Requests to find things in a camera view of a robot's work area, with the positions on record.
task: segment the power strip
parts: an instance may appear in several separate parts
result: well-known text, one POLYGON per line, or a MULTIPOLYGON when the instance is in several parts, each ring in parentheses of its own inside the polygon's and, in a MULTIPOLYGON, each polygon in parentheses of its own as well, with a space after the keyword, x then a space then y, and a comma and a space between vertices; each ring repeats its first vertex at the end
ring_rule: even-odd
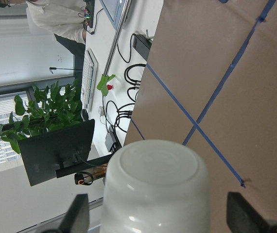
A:
POLYGON ((147 61, 152 42, 142 34, 134 34, 133 48, 147 61))

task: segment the cable bundle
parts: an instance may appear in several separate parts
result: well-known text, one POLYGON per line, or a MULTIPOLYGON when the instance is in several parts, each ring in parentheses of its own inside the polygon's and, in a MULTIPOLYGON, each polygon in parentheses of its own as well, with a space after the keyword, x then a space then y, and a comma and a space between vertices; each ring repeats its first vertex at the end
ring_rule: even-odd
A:
POLYGON ((124 79, 127 83, 131 84, 132 87, 128 88, 127 90, 127 95, 129 97, 130 100, 132 100, 133 102, 136 101, 137 99, 137 95, 138 95, 138 92, 136 93, 135 95, 135 98, 132 98, 130 96, 130 90, 138 90, 139 89, 139 86, 140 86, 140 80, 134 80, 134 79, 131 79, 130 76, 129 76, 129 71, 134 68, 134 67, 145 67, 146 65, 145 64, 134 64, 134 65, 131 65, 129 67, 127 67, 124 71, 124 79))
POLYGON ((131 116, 132 116, 132 111, 131 110, 122 110, 123 108, 127 107, 127 106, 130 106, 130 105, 134 105, 134 103, 128 103, 120 108, 117 107, 116 103, 112 100, 109 100, 107 103, 106 103, 106 107, 104 108, 104 116, 105 116, 105 126, 106 126, 106 130, 107 132, 108 131, 108 127, 107 127, 107 123, 109 123, 113 128, 114 130, 116 130, 116 127, 119 128, 121 131, 123 132, 127 132, 126 130, 124 130, 123 128, 121 128, 119 126, 120 124, 120 119, 122 118, 128 118, 130 119, 131 116), (108 108, 108 104, 109 103, 112 103, 115 107, 116 107, 116 110, 117 110, 117 117, 115 119, 115 123, 112 124, 108 119, 107 119, 107 108, 108 108))

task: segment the white keyboard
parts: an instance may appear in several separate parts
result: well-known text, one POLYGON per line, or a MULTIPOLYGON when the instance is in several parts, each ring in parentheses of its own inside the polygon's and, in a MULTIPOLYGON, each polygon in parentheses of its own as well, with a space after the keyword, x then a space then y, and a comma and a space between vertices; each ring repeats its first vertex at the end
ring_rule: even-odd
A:
POLYGON ((82 107, 88 113, 92 109, 93 92, 95 88, 96 75, 98 71, 98 61, 96 60, 92 50, 88 48, 85 51, 84 68, 82 74, 82 87, 81 87, 81 102, 82 107))

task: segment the monitor back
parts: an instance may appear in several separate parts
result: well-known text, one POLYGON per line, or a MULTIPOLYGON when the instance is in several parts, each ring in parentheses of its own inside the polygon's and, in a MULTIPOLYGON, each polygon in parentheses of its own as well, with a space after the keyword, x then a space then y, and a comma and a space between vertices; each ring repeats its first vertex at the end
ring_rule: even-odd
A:
POLYGON ((91 150, 94 124, 91 119, 18 141, 30 185, 55 178, 55 170, 62 165, 68 167, 86 161, 91 150))

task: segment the blue tape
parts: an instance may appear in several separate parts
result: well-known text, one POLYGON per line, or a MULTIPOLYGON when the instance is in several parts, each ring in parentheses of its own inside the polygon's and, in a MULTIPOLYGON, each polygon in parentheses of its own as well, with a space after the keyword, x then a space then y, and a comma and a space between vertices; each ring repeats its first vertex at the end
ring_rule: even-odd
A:
POLYGON ((268 14, 268 12, 271 10, 271 8, 273 7, 273 5, 275 4, 276 0, 269 0, 265 6, 265 8, 263 9, 261 15, 259 16, 259 22, 262 23, 265 19, 266 16, 268 14))
POLYGON ((138 131, 138 133, 140 134, 140 136, 142 137, 143 140, 145 140, 145 137, 143 136, 143 134, 141 133, 141 131, 139 130, 138 126, 136 125, 136 123, 134 122, 134 120, 131 119, 131 122, 133 123, 134 127, 136 128, 136 130, 138 131))
MULTIPOLYGON (((263 22, 268 14, 268 12, 270 11, 270 9, 273 7, 274 3, 276 2, 276 0, 269 0, 265 6, 265 8, 263 9, 261 15, 258 17, 258 19, 256 20, 252 30, 250 31, 249 35, 247 36, 247 38, 245 39, 244 43, 242 44, 241 48, 239 49, 237 55, 235 56, 235 58, 232 60, 230 66, 228 67, 226 73, 224 74, 223 78, 221 79, 220 83, 218 84, 218 86, 216 87, 216 89, 214 90, 212 96, 210 97, 209 101, 207 102, 207 104, 205 105, 204 109, 202 110, 201 114, 199 115, 198 119, 196 120, 196 122, 199 124, 202 119, 204 118, 204 116, 206 115, 208 109, 210 108, 210 106, 213 104, 215 98, 218 96, 218 94, 220 93, 220 91, 222 90, 225 82, 227 81, 228 77, 230 76, 230 74, 232 73, 232 71, 234 70, 234 68, 236 67, 237 63, 240 61, 242 55, 244 54, 246 47, 255 31, 256 26, 258 25, 258 23, 263 22)), ((190 132, 188 133, 188 135, 186 136, 183 145, 186 145, 188 143, 188 141, 190 140, 191 136, 193 135, 193 133, 195 132, 195 127, 192 127, 192 129, 190 130, 190 132)))
POLYGON ((216 148, 216 146, 212 143, 212 141, 208 138, 208 136, 203 132, 197 122, 191 117, 191 115, 186 111, 186 109, 181 105, 181 103, 177 100, 177 98, 172 94, 172 92, 168 89, 168 87, 164 84, 164 82, 159 78, 159 76, 155 73, 155 71, 150 67, 147 63, 146 67, 149 68, 154 77, 158 80, 158 82, 162 85, 162 87, 166 90, 166 92, 170 95, 173 101, 177 104, 177 106, 182 110, 182 112, 187 116, 187 118, 191 121, 194 127, 199 131, 202 137, 207 141, 207 143, 212 147, 212 149, 217 153, 217 155, 221 158, 221 160, 225 163, 225 165, 229 168, 232 174, 237 178, 240 182, 240 185, 245 188, 244 182, 236 170, 230 165, 228 160, 222 155, 222 153, 216 148))

